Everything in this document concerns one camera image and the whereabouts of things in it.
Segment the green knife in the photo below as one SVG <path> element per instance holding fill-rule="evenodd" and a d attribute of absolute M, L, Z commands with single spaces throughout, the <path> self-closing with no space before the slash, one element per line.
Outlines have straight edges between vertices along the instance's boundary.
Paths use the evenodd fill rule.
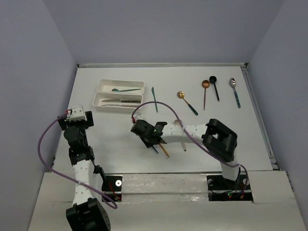
<path fill-rule="evenodd" d="M 155 97 L 154 87 L 152 87 L 152 94 L 153 94 L 153 97 L 154 97 L 154 101 L 156 102 L 156 97 Z M 157 103 L 155 103 L 155 108 L 156 108 L 156 112 L 158 113 Z"/>

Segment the hole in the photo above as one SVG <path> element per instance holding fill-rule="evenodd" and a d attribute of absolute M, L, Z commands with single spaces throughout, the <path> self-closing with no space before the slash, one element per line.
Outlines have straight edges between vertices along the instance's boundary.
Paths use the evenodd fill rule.
<path fill-rule="evenodd" d="M 209 186 L 213 186 L 213 185 L 214 185 L 213 179 L 209 179 L 209 180 L 207 181 L 207 184 L 208 184 Z"/>
<path fill-rule="evenodd" d="M 246 184 L 246 178 L 243 180 L 243 184 Z M 247 182 L 247 185 L 249 185 L 250 184 L 250 182 L 249 182 L 249 180 L 248 180 L 248 182 Z"/>
<path fill-rule="evenodd" d="M 115 184 L 116 184 L 117 187 L 120 187 L 120 186 L 122 185 L 122 181 L 117 180 L 117 181 L 115 182 Z"/>

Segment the white wall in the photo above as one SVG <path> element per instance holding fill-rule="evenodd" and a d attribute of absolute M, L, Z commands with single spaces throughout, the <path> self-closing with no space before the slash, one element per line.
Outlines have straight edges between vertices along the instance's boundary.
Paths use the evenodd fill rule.
<path fill-rule="evenodd" d="M 283 0 L 44 0 L 77 63 L 249 62 Z"/>
<path fill-rule="evenodd" d="M 308 1 L 286 0 L 249 64 L 279 166 L 308 228 Z"/>
<path fill-rule="evenodd" d="M 0 230 L 26 231 L 45 170 L 37 142 L 67 107 L 76 64 L 41 0 L 1 1 L 0 31 Z M 42 146 L 49 163 L 59 137 Z"/>

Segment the chopstick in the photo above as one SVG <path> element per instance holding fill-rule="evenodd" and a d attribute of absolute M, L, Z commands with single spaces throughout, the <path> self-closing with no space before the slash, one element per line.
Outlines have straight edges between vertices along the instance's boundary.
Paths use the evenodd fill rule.
<path fill-rule="evenodd" d="M 163 149 L 163 151 L 164 151 L 164 153 L 166 154 L 166 156 L 167 156 L 168 158 L 170 158 L 170 156 L 169 156 L 167 150 L 163 147 L 163 145 L 160 143 L 159 146 Z"/>

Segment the white platform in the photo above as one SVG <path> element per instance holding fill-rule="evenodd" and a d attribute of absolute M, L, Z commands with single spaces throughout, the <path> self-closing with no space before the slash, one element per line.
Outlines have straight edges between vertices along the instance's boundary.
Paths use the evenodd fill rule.
<path fill-rule="evenodd" d="M 204 89 L 201 82 L 210 76 L 218 79 L 217 102 L 214 87 L 206 94 L 203 111 Z M 237 82 L 237 93 L 241 109 L 237 107 L 229 79 Z M 147 149 L 142 141 L 130 132 L 130 114 L 103 113 L 93 106 L 93 98 L 100 79 L 137 80 L 145 82 L 143 101 L 152 101 L 151 87 L 155 88 L 156 99 L 172 106 L 186 125 L 204 124 L 216 118 L 238 134 L 238 161 L 248 170 L 272 170 L 267 148 L 249 98 L 240 67 L 153 67 L 153 68 L 79 68 L 76 75 L 69 107 L 83 105 L 93 112 L 94 127 L 87 130 L 89 145 L 95 154 L 95 163 L 106 173 L 176 173 L 221 171 L 220 164 L 193 144 L 187 144 L 184 152 L 180 144 L 165 145 L 170 158 L 163 151 L 159 154 Z M 185 92 L 185 99 L 199 113 L 196 116 L 185 102 L 177 98 L 178 91 Z M 141 109 L 149 123 L 173 122 L 173 114 L 161 105 L 158 113 L 155 106 Z M 68 158 L 68 144 L 60 139 L 54 169 L 73 171 Z"/>
<path fill-rule="evenodd" d="M 305 231 L 285 172 L 250 172 L 254 203 L 209 202 L 202 184 L 205 175 L 149 176 L 123 176 L 123 191 L 130 197 L 117 210 L 104 205 L 112 231 Z M 160 186 L 152 187 L 152 182 Z M 188 184 L 171 186 L 179 182 Z M 71 231 L 65 211 L 73 197 L 74 183 L 45 173 L 29 231 Z"/>

